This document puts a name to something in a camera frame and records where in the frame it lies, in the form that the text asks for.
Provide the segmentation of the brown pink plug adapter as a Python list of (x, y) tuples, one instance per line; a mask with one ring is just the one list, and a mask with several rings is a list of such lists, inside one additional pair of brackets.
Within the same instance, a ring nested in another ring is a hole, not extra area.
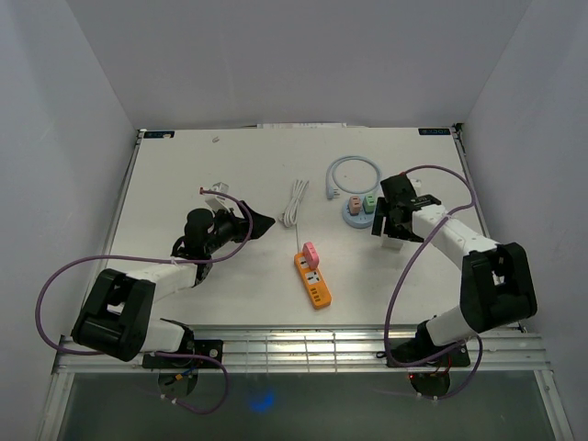
[(362, 199), (360, 196), (352, 196), (348, 199), (348, 211), (351, 216), (357, 216), (362, 210)]

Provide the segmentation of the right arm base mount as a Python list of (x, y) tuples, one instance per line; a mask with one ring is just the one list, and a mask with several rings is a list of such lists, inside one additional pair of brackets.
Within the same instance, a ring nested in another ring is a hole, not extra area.
[(469, 352), (464, 343), (446, 346), (419, 347), (413, 339), (391, 341), (391, 353), (401, 363), (415, 363), (429, 358), (427, 366), (449, 366), (465, 368), (470, 366)]

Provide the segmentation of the white cube charger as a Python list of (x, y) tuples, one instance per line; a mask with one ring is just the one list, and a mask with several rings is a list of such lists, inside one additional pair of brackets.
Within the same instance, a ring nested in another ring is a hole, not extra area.
[(399, 252), (403, 247), (403, 241), (397, 238), (392, 238), (387, 235), (381, 237), (381, 247), (393, 252)]

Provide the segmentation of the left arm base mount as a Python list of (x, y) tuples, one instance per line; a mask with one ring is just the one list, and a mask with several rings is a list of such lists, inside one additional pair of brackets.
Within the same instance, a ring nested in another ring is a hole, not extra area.
[(178, 370), (217, 368), (222, 362), (223, 349), (223, 340), (194, 340), (182, 346), (173, 356), (145, 354), (141, 366), (148, 369)]

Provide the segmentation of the dark table corner label right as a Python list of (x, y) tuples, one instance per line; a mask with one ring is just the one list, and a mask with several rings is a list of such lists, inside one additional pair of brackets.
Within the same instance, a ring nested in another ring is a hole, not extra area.
[(451, 130), (448, 128), (419, 128), (418, 133), (421, 136), (450, 136)]

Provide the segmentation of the dark table corner label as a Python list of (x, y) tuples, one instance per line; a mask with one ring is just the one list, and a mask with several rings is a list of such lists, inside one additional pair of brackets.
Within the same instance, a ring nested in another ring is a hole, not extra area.
[(142, 137), (144, 139), (173, 139), (175, 132), (173, 130), (147, 130)]
[(451, 130), (448, 128), (419, 128), (418, 133), (421, 136), (450, 136)]

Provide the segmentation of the pink square plug adapter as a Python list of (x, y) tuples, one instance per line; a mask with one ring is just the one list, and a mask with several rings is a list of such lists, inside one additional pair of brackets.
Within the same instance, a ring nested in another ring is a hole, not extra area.
[(320, 257), (312, 242), (306, 242), (302, 246), (302, 253), (309, 268), (316, 269), (320, 263)]

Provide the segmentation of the aluminium front rail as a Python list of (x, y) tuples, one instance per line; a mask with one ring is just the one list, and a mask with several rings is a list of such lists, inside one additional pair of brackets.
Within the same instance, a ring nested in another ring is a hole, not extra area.
[[(231, 373), (384, 372), (383, 332), (376, 330), (210, 330), (202, 339), (223, 342), (222, 364)], [(481, 336), (480, 371), (551, 369), (538, 334), (503, 328)]]

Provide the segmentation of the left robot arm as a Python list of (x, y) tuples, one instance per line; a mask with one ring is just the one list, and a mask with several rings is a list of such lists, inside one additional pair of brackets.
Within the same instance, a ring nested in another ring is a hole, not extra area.
[(125, 362), (139, 353), (163, 352), (173, 366), (188, 365), (195, 355), (192, 331), (181, 322), (154, 319), (153, 304), (203, 282), (212, 255), (225, 244), (258, 239), (275, 224), (246, 203), (240, 210), (241, 217), (221, 205), (188, 212), (184, 234), (172, 247), (173, 264), (101, 271), (74, 324), (73, 340)]

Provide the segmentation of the papers at table back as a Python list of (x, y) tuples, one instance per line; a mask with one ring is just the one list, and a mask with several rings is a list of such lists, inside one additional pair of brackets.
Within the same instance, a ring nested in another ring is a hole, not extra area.
[(288, 129), (344, 129), (347, 127), (346, 123), (341, 122), (281, 122), (281, 123), (258, 123), (257, 129), (261, 130), (288, 130)]

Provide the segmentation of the dark table corner label left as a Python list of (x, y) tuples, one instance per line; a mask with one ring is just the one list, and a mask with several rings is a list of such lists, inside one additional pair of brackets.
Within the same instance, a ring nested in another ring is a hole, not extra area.
[(173, 139), (175, 132), (173, 130), (147, 130), (142, 137), (144, 139)]

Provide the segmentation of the orange power strip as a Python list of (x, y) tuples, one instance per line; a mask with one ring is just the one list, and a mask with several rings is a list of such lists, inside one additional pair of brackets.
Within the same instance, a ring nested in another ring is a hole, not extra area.
[(320, 269), (310, 268), (303, 253), (298, 253), (294, 256), (294, 265), (297, 268), (312, 307), (315, 310), (320, 310), (330, 306), (332, 295), (324, 282)]

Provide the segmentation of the blue round power socket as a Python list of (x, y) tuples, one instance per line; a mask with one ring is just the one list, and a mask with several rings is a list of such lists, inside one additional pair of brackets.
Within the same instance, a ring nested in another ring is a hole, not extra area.
[(342, 218), (345, 223), (355, 229), (370, 229), (373, 225), (375, 212), (366, 213), (363, 209), (357, 215), (352, 215), (349, 211), (348, 204), (342, 206)]

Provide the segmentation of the green plug adapter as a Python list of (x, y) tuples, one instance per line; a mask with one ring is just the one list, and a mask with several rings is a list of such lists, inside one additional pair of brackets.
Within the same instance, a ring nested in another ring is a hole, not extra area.
[(375, 212), (377, 206), (377, 198), (372, 194), (367, 194), (363, 199), (363, 210), (366, 214), (371, 215)]

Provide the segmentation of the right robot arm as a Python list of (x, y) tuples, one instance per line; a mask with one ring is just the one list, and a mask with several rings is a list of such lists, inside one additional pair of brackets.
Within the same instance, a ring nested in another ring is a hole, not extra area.
[(400, 242), (418, 243), (422, 253), (433, 245), (460, 272), (458, 304), (421, 322), (415, 336), (393, 347), (384, 341), (384, 356), (393, 366), (435, 365), (457, 343), (486, 331), (533, 317), (537, 298), (525, 249), (498, 243), (455, 218), (430, 195), (418, 195), (405, 174), (380, 183), (372, 232)]

